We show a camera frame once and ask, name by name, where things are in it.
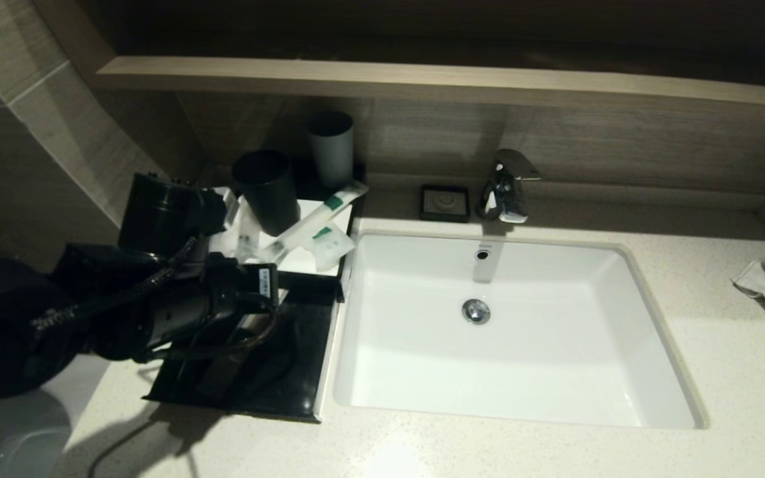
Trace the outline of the long green-label toothbrush packet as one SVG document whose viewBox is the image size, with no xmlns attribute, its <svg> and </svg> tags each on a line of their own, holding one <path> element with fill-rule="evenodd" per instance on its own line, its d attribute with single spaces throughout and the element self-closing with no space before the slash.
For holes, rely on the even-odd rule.
<svg viewBox="0 0 765 478">
<path fill-rule="evenodd" d="M 337 193 L 332 194 L 321 206 L 302 218 L 297 224 L 289 227 L 282 235 L 276 237 L 273 242 L 258 251 L 257 257 L 264 263 L 279 264 L 291 251 L 296 248 L 304 248 L 311 242 L 313 236 L 347 208 L 354 200 L 361 199 L 369 191 L 369 187 L 362 182 L 352 181 Z"/>
</svg>

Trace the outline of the small green-label white packet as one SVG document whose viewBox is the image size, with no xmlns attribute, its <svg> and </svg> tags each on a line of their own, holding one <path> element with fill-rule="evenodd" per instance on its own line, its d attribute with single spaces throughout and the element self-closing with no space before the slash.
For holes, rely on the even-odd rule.
<svg viewBox="0 0 765 478">
<path fill-rule="evenodd" d="M 315 258 L 316 272 L 322 274 L 336 268 L 340 259 L 355 248 L 353 240 L 334 222 L 324 226 L 307 245 L 307 250 Z"/>
</svg>

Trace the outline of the black box drawer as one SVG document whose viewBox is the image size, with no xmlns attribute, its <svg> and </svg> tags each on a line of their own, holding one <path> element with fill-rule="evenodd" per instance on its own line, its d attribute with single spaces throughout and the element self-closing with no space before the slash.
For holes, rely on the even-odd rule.
<svg viewBox="0 0 765 478">
<path fill-rule="evenodd" d="M 251 351 L 213 360 L 164 361 L 145 399 L 318 424 L 315 403 L 330 326 L 344 295 L 340 276 L 282 272 L 280 322 Z"/>
</svg>

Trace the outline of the black cup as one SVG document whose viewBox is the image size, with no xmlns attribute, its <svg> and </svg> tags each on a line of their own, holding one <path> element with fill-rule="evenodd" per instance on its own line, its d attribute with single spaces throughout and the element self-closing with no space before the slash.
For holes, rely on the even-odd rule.
<svg viewBox="0 0 765 478">
<path fill-rule="evenodd" d="M 232 178 L 262 230 L 277 237 L 300 220 L 292 163 L 275 149 L 242 155 L 232 166 Z"/>
</svg>

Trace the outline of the grey cup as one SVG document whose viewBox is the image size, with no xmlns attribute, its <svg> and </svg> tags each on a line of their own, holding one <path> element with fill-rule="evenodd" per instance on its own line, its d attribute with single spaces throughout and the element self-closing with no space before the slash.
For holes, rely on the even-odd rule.
<svg viewBox="0 0 765 478">
<path fill-rule="evenodd" d="M 307 121 L 307 138 L 319 180 L 340 189 L 353 178 L 353 118 L 336 111 L 318 112 Z"/>
</svg>

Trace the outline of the white bathtub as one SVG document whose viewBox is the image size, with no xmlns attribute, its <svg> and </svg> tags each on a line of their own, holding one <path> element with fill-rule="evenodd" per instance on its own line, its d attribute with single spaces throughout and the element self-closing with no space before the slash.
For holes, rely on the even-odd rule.
<svg viewBox="0 0 765 478">
<path fill-rule="evenodd" d="M 37 390 L 0 400 L 0 478 L 48 478 L 108 366 L 77 356 Z"/>
</svg>

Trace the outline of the black square soap dish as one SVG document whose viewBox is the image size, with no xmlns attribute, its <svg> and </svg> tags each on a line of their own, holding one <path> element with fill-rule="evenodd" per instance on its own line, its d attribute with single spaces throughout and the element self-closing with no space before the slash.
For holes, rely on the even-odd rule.
<svg viewBox="0 0 765 478">
<path fill-rule="evenodd" d="M 468 223 L 469 191 L 465 187 L 422 185 L 419 218 L 431 222 Z"/>
</svg>

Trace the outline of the chrome sink drain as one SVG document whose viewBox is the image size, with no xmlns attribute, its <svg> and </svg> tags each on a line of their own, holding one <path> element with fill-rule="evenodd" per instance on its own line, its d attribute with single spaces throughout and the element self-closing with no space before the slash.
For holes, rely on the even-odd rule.
<svg viewBox="0 0 765 478">
<path fill-rule="evenodd" d="M 468 323 L 483 325 L 491 320 L 491 308 L 480 299 L 469 299 L 461 308 L 462 315 Z"/>
</svg>

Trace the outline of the chrome sink faucet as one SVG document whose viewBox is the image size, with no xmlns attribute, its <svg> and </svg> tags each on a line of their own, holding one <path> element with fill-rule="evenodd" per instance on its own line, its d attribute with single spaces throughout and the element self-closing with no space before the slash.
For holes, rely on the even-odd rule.
<svg viewBox="0 0 765 478">
<path fill-rule="evenodd" d="M 493 157 L 493 172 L 485 183 L 475 207 L 481 220 L 524 224 L 529 210 L 523 182 L 540 181 L 539 169 L 516 149 L 498 149 Z"/>
</svg>

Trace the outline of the white rectangular sink basin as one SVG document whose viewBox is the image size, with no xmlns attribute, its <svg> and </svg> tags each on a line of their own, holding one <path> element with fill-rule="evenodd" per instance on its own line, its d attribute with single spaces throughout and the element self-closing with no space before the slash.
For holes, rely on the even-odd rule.
<svg viewBox="0 0 765 478">
<path fill-rule="evenodd" d="M 491 320 L 468 323 L 480 299 Z M 697 430 L 702 413 L 635 264 L 616 247 L 365 234 L 340 405 Z"/>
</svg>

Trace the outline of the wooden wall shelf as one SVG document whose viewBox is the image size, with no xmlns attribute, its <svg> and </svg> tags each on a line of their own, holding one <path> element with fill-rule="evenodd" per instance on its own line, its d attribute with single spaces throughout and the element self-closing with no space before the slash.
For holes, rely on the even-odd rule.
<svg viewBox="0 0 765 478">
<path fill-rule="evenodd" d="M 765 86 L 605 72 L 273 58 L 119 56 L 95 72 L 107 88 L 434 97 L 499 102 L 711 101 L 765 107 Z"/>
</svg>

